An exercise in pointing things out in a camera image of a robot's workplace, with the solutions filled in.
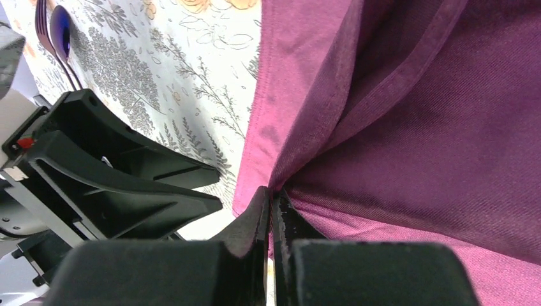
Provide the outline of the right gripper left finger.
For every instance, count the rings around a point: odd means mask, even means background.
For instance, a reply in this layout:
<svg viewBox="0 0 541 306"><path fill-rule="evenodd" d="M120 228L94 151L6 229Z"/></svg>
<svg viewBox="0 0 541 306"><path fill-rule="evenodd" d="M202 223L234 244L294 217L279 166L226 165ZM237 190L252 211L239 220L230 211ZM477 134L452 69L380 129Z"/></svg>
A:
<svg viewBox="0 0 541 306"><path fill-rule="evenodd" d="M102 240L63 260L45 305L265 305L269 190L208 240Z"/></svg>

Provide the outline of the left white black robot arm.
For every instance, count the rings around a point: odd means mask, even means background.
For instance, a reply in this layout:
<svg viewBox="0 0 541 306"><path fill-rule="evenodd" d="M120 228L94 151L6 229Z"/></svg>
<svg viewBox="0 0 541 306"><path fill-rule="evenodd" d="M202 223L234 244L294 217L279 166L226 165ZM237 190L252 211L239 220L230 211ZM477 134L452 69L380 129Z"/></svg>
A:
<svg viewBox="0 0 541 306"><path fill-rule="evenodd" d="M89 89L38 106L12 88L25 39L1 26L1 304L48 291L66 253L88 240L177 240L221 209L199 187L217 169L131 129Z"/></svg>

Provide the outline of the purple satin napkin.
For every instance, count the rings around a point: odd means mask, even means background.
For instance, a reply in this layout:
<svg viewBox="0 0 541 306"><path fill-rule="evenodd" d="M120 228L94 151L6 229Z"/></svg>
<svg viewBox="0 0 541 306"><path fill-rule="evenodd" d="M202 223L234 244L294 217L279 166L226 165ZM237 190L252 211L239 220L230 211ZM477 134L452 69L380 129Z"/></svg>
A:
<svg viewBox="0 0 541 306"><path fill-rule="evenodd" d="M264 1L233 211L425 240L482 305L540 304L540 2Z"/></svg>

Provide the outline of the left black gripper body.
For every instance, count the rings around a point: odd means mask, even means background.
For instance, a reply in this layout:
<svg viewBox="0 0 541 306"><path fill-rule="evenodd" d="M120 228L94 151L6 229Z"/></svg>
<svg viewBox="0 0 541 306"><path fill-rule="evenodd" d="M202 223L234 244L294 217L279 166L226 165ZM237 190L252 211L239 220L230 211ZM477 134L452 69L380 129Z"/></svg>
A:
<svg viewBox="0 0 541 306"><path fill-rule="evenodd" d="M1 128L1 234L19 240L1 260L1 272L21 277L22 288L45 288L65 254L84 241L71 207L30 164L33 132L48 108L31 108Z"/></svg>

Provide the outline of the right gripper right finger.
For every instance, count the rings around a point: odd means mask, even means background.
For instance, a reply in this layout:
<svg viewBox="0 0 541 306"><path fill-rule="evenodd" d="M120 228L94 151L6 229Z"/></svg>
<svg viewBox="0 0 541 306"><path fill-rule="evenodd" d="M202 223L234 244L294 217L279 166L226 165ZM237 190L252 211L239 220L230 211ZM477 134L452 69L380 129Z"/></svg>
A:
<svg viewBox="0 0 541 306"><path fill-rule="evenodd" d="M478 305L466 271L432 243L331 240L272 200L277 305Z"/></svg>

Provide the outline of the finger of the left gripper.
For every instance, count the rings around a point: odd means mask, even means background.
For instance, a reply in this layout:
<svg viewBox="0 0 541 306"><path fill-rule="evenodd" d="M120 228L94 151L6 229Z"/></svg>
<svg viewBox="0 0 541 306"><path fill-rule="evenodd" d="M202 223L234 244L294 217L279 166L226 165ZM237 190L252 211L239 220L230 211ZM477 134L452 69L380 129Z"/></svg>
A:
<svg viewBox="0 0 541 306"><path fill-rule="evenodd" d="M130 168L124 173L54 131L36 142L28 160L91 239L164 239L222 207L219 198L198 191L217 182L218 172L189 165L165 147L122 155Z"/></svg>
<svg viewBox="0 0 541 306"><path fill-rule="evenodd" d="M195 189L218 182L215 167L175 152L135 131L90 89L65 92L33 133L60 131L102 163L141 179Z"/></svg>

